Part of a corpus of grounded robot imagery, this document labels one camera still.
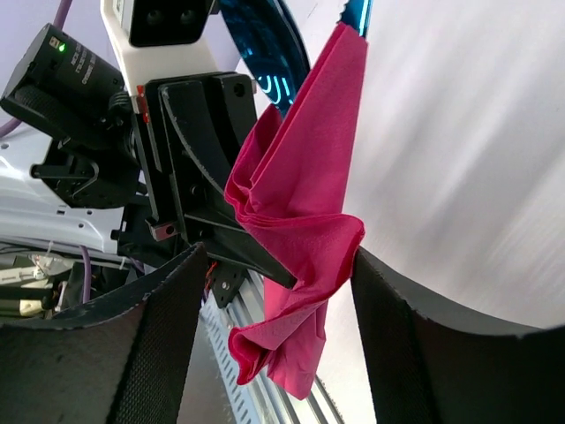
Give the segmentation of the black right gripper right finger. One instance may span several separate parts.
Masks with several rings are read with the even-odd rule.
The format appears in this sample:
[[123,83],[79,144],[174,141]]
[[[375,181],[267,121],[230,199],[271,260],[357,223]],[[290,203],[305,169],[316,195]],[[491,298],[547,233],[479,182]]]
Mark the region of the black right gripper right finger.
[[365,249],[351,288],[378,422],[563,422],[563,327],[480,313]]

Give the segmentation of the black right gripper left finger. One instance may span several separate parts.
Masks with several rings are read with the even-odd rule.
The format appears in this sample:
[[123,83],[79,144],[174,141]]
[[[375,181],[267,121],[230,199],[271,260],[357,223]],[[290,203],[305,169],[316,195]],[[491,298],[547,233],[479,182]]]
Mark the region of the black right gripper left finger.
[[175,422],[206,272],[196,244],[49,320],[3,324],[2,422]]

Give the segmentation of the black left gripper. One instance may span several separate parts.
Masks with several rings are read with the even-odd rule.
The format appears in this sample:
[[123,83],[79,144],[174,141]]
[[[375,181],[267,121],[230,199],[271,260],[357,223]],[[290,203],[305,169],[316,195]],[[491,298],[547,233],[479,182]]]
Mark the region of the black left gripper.
[[136,262],[159,267],[197,242],[205,245],[204,293],[226,307],[248,269],[285,288],[297,279],[235,220],[223,195],[237,153],[256,121],[252,82],[235,72],[152,81],[134,113],[125,91],[109,98],[121,147],[145,183],[125,211],[132,223],[118,246]]

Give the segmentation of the pink paper napkin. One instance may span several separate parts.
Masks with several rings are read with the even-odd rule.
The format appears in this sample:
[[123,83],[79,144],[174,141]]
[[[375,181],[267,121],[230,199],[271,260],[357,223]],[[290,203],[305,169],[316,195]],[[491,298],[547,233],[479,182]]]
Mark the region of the pink paper napkin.
[[328,299],[350,278],[365,234],[343,213],[367,43],[335,27],[286,115],[269,106],[225,188],[236,219],[296,279],[264,282],[264,318],[230,332],[237,383],[260,371],[306,398],[326,341]]

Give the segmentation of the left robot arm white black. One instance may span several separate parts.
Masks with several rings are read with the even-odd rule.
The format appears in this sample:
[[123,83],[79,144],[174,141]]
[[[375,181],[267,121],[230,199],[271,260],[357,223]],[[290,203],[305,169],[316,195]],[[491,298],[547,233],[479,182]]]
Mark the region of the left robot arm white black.
[[203,243],[215,284],[249,269],[296,280],[237,222],[224,190],[256,120],[250,79],[211,72],[154,79],[133,107],[119,70],[44,26],[18,63],[2,108],[50,137],[30,173],[71,208],[124,211],[117,251],[160,267]]

